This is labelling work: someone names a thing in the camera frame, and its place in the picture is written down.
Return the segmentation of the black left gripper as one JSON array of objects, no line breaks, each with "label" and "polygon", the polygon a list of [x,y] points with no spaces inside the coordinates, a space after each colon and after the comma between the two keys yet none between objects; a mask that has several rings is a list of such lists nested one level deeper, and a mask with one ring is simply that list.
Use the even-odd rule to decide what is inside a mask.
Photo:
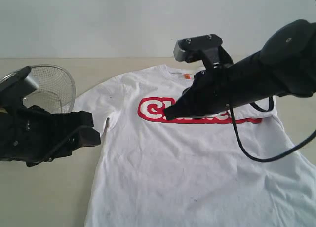
[{"label": "black left gripper", "polygon": [[[75,127],[85,127],[74,134]],[[0,109],[0,160],[20,161],[28,167],[71,156],[73,150],[101,144],[86,111],[49,113],[39,106]]]}]

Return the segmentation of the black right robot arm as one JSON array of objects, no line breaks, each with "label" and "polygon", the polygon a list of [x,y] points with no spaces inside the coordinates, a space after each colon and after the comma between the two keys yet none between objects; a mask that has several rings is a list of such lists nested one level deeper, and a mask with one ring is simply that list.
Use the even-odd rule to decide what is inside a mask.
[{"label": "black right robot arm", "polygon": [[274,33],[258,52],[234,63],[215,34],[179,40],[174,58],[202,61],[192,85],[170,107],[167,120],[203,117],[272,96],[313,96],[316,91],[316,25],[300,19]]}]

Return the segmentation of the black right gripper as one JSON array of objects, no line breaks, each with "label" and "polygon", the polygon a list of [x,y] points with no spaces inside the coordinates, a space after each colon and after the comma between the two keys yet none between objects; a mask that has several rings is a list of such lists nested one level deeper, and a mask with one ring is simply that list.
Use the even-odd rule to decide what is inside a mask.
[{"label": "black right gripper", "polygon": [[166,120],[202,118],[227,109],[228,93],[237,78],[234,65],[198,67],[193,81],[175,104],[163,109]]}]

